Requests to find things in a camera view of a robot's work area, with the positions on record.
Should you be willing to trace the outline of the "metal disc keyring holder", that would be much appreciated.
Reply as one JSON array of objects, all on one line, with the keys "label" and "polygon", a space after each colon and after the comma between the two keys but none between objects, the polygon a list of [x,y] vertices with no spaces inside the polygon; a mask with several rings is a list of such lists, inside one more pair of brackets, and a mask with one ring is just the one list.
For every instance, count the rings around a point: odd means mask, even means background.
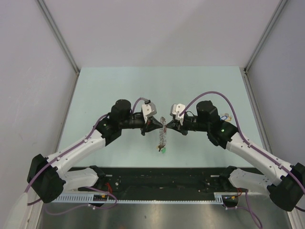
[{"label": "metal disc keyring holder", "polygon": [[159,150],[161,150],[166,146],[167,122],[163,116],[160,118],[160,123],[162,124],[162,128],[159,129],[159,145],[158,145]]}]

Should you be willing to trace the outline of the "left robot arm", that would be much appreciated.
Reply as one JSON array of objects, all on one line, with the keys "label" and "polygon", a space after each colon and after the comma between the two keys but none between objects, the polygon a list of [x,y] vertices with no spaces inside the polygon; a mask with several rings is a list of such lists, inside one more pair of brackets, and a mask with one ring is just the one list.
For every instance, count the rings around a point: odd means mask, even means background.
[{"label": "left robot arm", "polygon": [[54,201],[61,193],[92,187],[99,191],[105,186],[105,174],[97,166],[71,171],[71,168],[89,154],[103,149],[119,138],[123,129],[140,129],[145,135],[162,124],[154,118],[157,113],[153,102],[143,98],[141,111],[135,112],[135,107],[128,100],[120,99],[112,106],[109,113],[102,115],[91,131],[70,147],[48,156],[41,154],[32,159],[27,177],[27,193],[30,189],[44,203]]}]

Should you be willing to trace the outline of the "green yellow tagged keys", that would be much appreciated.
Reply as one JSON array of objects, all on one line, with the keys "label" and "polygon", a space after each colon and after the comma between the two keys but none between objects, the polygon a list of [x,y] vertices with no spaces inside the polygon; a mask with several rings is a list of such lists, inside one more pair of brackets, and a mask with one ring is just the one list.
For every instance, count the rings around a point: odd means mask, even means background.
[{"label": "green yellow tagged keys", "polygon": [[166,146],[165,145],[158,145],[157,150],[158,150],[158,152],[161,152],[162,154],[164,154],[166,152]]}]

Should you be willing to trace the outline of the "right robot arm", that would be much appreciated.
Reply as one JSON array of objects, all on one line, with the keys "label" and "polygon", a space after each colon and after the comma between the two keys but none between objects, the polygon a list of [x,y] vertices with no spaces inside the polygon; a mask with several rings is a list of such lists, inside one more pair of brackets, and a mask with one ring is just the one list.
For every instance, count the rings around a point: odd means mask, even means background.
[{"label": "right robot arm", "polygon": [[282,210],[291,212],[296,208],[305,194],[304,165],[292,165],[252,143],[237,126],[220,118],[211,101],[199,102],[196,111],[196,115],[189,116],[185,105],[173,104],[170,113],[173,119],[167,128],[182,135],[206,132],[213,145],[235,153],[260,171],[255,174],[229,166],[221,174],[220,187],[224,191],[235,187],[249,189],[268,196]]}]

